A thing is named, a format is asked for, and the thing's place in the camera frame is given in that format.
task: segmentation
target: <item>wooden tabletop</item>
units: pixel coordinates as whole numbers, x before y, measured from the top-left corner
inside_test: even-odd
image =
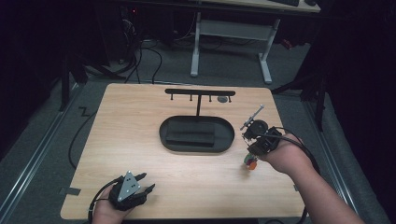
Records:
[[[220,153],[174,152],[161,143],[159,129],[175,115],[195,115],[197,98],[170,95],[167,88],[235,91],[231,103],[203,96],[201,116],[228,120],[234,128],[231,147]],[[304,209],[291,179],[259,161],[249,171],[240,127],[260,105],[256,119],[281,127],[271,92],[265,88],[110,84],[92,125],[71,188],[61,211],[65,219],[86,219],[93,196],[109,181],[131,171],[147,173],[139,181],[156,184],[144,205],[128,219],[298,217]]]
[[[320,7],[318,5],[311,7],[304,0],[300,0],[299,6],[297,7],[288,6],[285,4],[280,4],[268,0],[201,0],[201,1],[208,3],[239,5],[244,7],[266,7],[272,9],[289,10],[289,11],[320,12]]]

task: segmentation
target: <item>desk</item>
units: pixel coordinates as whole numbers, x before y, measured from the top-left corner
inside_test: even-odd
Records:
[[[278,3],[272,3],[267,0],[207,0],[201,1],[202,4],[196,4],[197,1],[172,1],[172,0],[107,0],[108,2],[114,3],[123,3],[123,4],[130,4],[134,7],[154,7],[160,9],[173,9],[173,10],[187,10],[187,11],[194,11],[194,12],[209,12],[209,13],[218,13],[218,12],[228,12],[228,13],[237,13],[237,14],[251,14],[251,15],[265,15],[272,17],[274,19],[302,19],[307,21],[317,21],[321,24],[337,24],[337,25],[344,25],[344,22],[351,22],[356,20],[354,16],[332,16],[332,15],[323,15],[317,12],[320,12],[321,9],[318,6],[309,7],[304,3],[304,0],[300,0],[301,5],[299,7],[290,7],[285,6]],[[328,38],[325,38],[324,41],[314,41],[312,46],[308,52],[308,56],[312,49],[315,49],[315,53],[312,54],[311,61],[309,63],[304,60],[302,67],[298,71],[297,79],[291,83],[288,83],[284,86],[276,88],[273,90],[273,93],[280,93],[285,91],[291,87],[295,87],[300,85],[301,83],[306,83],[309,81],[308,88],[304,87],[303,93],[307,92],[302,99],[306,100],[317,100],[317,109],[316,109],[316,120],[319,129],[321,130],[321,119],[323,113],[323,104],[324,104],[324,95],[325,95],[325,79],[327,72],[321,72],[318,75],[317,69],[323,69],[322,64],[318,64],[319,61],[323,57],[323,51],[327,51],[328,54],[332,54],[331,47],[329,48],[329,42],[327,42]],[[262,55],[261,59],[266,59],[265,54]],[[332,64],[331,60],[328,58],[322,60],[325,64]]]
[[[274,3],[268,0],[248,0],[248,1],[202,0],[199,1],[199,4],[201,4],[202,2],[231,4],[231,5],[244,6],[244,7],[266,7],[277,10],[316,12],[316,13],[320,12],[320,8],[318,7],[318,5],[311,7],[307,3],[305,3],[304,0],[301,0],[299,6],[297,7],[291,7],[284,4]],[[271,84],[272,83],[271,74],[268,69],[268,64],[266,60],[270,48],[274,42],[274,38],[279,23],[280,23],[280,19],[276,19],[274,24],[266,25],[266,26],[237,23],[237,22],[227,22],[227,21],[209,21],[209,20],[201,20],[201,13],[197,13],[195,44],[194,44],[194,51],[192,54],[192,62],[191,62],[191,76],[192,77],[198,76],[200,35],[217,35],[217,36],[265,41],[266,42],[265,48],[263,48],[262,51],[259,53],[259,61],[262,67],[262,75],[264,77],[264,82],[266,84]]]
[[[235,130],[231,147],[220,154],[181,153],[160,140],[162,122],[174,115],[195,115],[197,99],[170,95],[167,88],[235,91],[231,103],[202,98],[201,115],[228,120]],[[299,217],[304,203],[287,175],[259,162],[249,171],[243,164],[247,145],[239,131],[246,119],[282,126],[272,94],[264,88],[110,84],[99,107],[71,188],[61,211],[65,219],[86,219],[95,193],[130,170],[147,173],[139,183],[155,183],[147,202],[129,219]]]

